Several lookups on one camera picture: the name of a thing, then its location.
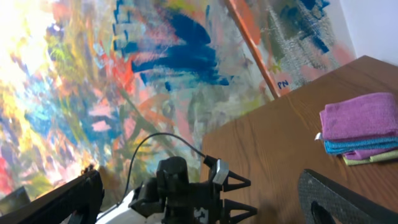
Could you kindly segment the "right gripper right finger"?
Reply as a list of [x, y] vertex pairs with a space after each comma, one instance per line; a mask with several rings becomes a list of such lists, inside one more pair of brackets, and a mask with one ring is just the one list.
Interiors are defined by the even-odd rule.
[[298, 197], [306, 223], [397, 223], [396, 212], [311, 169], [299, 177]]

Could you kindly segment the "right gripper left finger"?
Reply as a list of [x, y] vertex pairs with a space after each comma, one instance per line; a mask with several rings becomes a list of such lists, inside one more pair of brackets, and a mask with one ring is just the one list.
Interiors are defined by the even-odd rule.
[[104, 190], [100, 173], [91, 170], [1, 217], [1, 223], [96, 223]]

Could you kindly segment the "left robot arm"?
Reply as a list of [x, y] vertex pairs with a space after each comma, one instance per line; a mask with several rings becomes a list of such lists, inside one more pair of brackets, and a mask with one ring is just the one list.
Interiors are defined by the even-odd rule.
[[257, 215], [257, 208], [228, 199], [221, 193], [251, 185], [230, 171], [221, 159], [205, 157], [208, 180], [191, 183], [187, 162], [170, 157], [159, 162], [156, 176], [127, 194], [120, 205], [110, 208], [98, 223], [239, 223]]

